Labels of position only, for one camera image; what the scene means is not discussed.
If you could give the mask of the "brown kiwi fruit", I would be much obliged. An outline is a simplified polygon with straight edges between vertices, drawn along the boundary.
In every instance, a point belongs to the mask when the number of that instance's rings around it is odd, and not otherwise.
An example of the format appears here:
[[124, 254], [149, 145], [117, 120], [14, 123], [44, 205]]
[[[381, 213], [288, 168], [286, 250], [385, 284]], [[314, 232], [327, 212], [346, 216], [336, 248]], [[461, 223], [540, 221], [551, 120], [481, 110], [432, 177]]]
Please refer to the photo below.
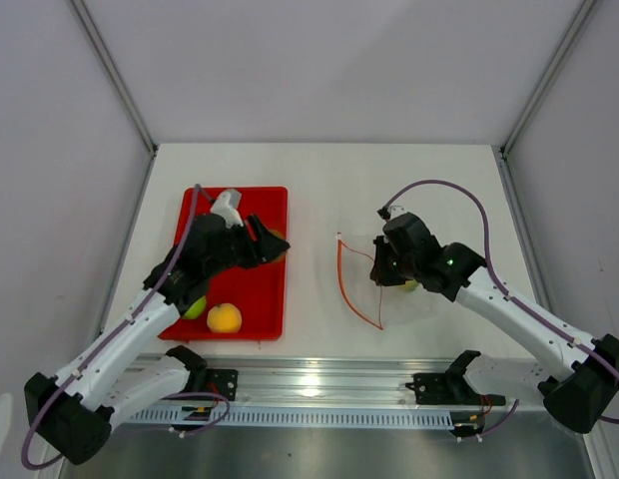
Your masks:
[[285, 259], [290, 244], [282, 233], [276, 230], [270, 230], [270, 233], [272, 235], [270, 246], [271, 263], [278, 263]]

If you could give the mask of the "yellow green mango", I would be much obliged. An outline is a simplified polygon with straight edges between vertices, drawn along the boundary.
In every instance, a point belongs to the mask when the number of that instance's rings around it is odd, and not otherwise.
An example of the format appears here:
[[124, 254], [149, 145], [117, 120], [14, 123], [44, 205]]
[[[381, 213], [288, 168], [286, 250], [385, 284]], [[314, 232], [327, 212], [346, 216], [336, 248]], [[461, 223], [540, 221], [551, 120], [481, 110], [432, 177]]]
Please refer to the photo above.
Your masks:
[[415, 291], [419, 286], [420, 283], [418, 281], [410, 279], [404, 284], [399, 285], [397, 288], [405, 292], [412, 292]]

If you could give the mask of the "clear zip top bag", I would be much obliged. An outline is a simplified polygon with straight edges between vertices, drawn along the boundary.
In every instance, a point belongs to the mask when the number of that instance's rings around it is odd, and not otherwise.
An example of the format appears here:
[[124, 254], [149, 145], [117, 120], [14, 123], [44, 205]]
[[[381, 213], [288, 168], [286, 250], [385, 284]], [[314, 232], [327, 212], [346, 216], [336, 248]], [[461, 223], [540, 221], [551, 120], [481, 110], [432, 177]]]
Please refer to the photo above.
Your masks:
[[372, 241], [372, 235], [334, 234], [335, 285], [347, 313], [379, 331], [437, 318], [443, 307], [422, 285], [405, 292], [398, 285], [378, 286], [370, 279]]

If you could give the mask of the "orange fruit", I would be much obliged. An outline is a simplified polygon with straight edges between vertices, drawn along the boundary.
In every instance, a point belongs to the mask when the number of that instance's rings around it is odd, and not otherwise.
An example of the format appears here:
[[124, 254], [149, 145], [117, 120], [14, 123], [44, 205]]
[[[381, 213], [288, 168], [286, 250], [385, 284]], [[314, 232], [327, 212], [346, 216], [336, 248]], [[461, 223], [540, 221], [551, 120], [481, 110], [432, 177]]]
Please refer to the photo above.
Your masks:
[[236, 306], [222, 303], [210, 308], [206, 324], [212, 333], [232, 334], [242, 328], [243, 317]]

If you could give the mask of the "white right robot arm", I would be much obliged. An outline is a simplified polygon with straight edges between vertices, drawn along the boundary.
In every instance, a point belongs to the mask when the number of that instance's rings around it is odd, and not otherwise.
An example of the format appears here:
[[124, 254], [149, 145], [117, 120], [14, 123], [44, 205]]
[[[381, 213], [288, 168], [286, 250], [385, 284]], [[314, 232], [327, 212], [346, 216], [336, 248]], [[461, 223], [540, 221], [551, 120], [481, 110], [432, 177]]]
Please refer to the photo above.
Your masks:
[[387, 208], [378, 214], [384, 225], [373, 241], [370, 278], [375, 284], [414, 280], [487, 319], [534, 358], [503, 360], [464, 352], [445, 379], [453, 400], [496, 394], [541, 404], [557, 422], [581, 434], [603, 419], [619, 391], [618, 338], [596, 338], [507, 289], [485, 257], [460, 242], [441, 245], [418, 216], [394, 215]]

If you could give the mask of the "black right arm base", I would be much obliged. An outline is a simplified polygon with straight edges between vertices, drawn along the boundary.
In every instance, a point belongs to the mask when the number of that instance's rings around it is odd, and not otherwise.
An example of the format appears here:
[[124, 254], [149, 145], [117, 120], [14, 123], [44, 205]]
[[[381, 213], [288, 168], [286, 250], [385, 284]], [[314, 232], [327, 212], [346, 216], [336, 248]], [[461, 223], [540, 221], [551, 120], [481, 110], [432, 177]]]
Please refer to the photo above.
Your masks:
[[468, 366], [480, 355], [478, 351], [465, 350], [444, 372], [414, 373], [404, 387], [414, 394], [419, 405], [479, 406], [481, 400], [487, 398], [491, 405], [504, 406], [504, 396], [481, 396], [463, 378]]

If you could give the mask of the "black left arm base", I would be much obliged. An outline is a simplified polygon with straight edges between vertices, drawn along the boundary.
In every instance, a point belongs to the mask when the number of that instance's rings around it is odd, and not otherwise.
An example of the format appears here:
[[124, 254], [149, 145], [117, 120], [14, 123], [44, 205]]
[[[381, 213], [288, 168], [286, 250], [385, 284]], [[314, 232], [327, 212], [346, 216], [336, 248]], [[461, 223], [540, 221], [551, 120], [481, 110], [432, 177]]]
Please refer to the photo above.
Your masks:
[[234, 401], [239, 372], [235, 369], [210, 368], [208, 361], [184, 345], [169, 349], [166, 355], [177, 359], [188, 371], [185, 392], [218, 393]]

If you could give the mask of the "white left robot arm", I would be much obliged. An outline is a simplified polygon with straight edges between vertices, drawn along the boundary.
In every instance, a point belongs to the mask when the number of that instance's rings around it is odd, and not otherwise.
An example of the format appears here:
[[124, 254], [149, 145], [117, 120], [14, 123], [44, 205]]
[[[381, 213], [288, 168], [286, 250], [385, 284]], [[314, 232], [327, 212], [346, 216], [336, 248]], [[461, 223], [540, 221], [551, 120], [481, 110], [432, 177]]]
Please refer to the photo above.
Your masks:
[[119, 321], [54, 375], [38, 372], [26, 382], [29, 430], [21, 448], [23, 466], [44, 467], [29, 458], [34, 436], [79, 465], [92, 458], [119, 425], [157, 401], [228, 404], [229, 398], [209, 388], [206, 360], [186, 346], [169, 349], [131, 380], [121, 376], [150, 339], [206, 296], [214, 277], [235, 267], [272, 263], [289, 247], [255, 215], [234, 225], [216, 214], [191, 216], [180, 242], [152, 269]]

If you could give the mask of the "red plastic tray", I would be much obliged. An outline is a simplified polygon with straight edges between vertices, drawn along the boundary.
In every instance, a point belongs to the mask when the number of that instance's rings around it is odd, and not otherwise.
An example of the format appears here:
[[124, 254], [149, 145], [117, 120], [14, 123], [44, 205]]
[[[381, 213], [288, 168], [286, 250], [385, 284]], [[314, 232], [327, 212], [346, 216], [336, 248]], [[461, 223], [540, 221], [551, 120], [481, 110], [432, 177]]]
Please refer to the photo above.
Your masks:
[[[239, 187], [242, 217], [256, 215], [276, 236], [288, 233], [289, 193], [283, 186]], [[276, 341], [284, 330], [286, 302], [286, 258], [254, 269], [235, 267], [212, 280], [206, 308], [192, 319], [179, 319], [159, 334], [162, 340], [193, 341]], [[229, 303], [242, 316], [234, 333], [214, 332], [207, 325], [208, 313], [215, 306]]]

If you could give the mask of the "green apple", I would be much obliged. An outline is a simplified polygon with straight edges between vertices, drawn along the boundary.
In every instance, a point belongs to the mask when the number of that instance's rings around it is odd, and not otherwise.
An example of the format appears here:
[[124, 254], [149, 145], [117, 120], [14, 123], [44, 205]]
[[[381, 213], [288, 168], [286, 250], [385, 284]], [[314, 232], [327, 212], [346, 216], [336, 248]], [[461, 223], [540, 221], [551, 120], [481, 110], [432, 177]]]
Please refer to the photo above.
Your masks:
[[207, 298], [205, 296], [201, 296], [197, 299], [189, 309], [182, 315], [182, 319], [184, 320], [194, 320], [200, 317], [207, 307]]

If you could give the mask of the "aluminium front rail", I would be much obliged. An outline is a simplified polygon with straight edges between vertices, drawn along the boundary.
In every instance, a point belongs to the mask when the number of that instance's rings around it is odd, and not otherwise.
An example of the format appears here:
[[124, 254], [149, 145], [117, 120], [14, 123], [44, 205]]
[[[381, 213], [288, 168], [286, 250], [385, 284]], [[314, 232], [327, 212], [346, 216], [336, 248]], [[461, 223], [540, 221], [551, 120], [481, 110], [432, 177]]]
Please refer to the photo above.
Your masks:
[[[210, 368], [239, 372], [234, 402], [272, 407], [390, 407], [416, 404], [404, 385], [414, 373], [444, 372], [449, 360], [215, 358]], [[482, 393], [540, 406], [538, 385], [551, 379], [535, 360], [483, 354], [466, 371]]]

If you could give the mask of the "left aluminium frame post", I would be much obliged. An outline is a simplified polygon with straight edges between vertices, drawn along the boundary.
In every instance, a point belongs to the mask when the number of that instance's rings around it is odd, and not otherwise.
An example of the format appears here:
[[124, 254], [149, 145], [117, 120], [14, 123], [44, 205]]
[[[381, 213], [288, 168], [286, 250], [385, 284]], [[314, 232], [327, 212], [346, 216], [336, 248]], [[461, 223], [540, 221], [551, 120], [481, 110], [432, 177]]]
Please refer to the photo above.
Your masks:
[[122, 76], [120, 69], [105, 41], [105, 38], [94, 19], [89, 5], [83, 0], [68, 0], [66, 2], [71, 10], [79, 28], [83, 32], [91, 51], [94, 53], [107, 81], [113, 88], [115, 96], [118, 99], [123, 112], [128, 117], [133, 129], [139, 140], [144, 146], [144, 149], [154, 156], [158, 150], [158, 146], [154, 141], [152, 134], [141, 112], [133, 98], [133, 95], [128, 88], [128, 85]]

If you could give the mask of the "aluminium frame post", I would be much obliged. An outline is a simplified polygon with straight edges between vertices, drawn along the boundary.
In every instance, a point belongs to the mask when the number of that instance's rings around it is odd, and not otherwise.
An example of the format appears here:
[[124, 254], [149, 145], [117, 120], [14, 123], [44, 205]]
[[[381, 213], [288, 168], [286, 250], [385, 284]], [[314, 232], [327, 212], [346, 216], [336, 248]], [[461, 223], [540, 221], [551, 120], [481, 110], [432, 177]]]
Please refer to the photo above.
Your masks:
[[517, 115], [499, 148], [500, 155], [504, 160], [507, 160], [511, 155], [515, 146], [539, 112], [545, 98], [575, 51], [581, 37], [601, 4], [602, 1], [599, 0], [583, 0], [578, 3], [575, 13], [571, 16], [563, 33], [560, 35], [559, 41], [553, 48], [548, 61], [525, 100], [523, 108]]
[[91, 51], [94, 53], [107, 81], [113, 88], [115, 96], [118, 99], [123, 112], [128, 117], [133, 129], [139, 140], [144, 146], [144, 149], [154, 156], [158, 150], [158, 146], [154, 141], [152, 134], [141, 112], [133, 98], [133, 95], [128, 88], [128, 85], [122, 76], [120, 69], [105, 41], [105, 38], [94, 19], [89, 5], [83, 0], [68, 0], [66, 2], [71, 10], [79, 28], [83, 32]]

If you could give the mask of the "right aluminium frame post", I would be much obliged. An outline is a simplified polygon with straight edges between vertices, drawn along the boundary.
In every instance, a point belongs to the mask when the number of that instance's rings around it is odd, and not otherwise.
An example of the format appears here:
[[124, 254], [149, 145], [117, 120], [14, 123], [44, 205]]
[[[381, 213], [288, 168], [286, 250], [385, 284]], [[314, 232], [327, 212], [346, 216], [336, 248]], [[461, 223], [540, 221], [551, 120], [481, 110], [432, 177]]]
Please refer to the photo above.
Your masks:
[[515, 146], [539, 112], [545, 98], [575, 51], [581, 37], [601, 4], [602, 1], [599, 0], [583, 0], [578, 3], [575, 13], [571, 16], [563, 33], [560, 35], [559, 41], [553, 48], [548, 61], [525, 100], [523, 108], [517, 115], [499, 148], [500, 155], [504, 160], [507, 160], [511, 155]]

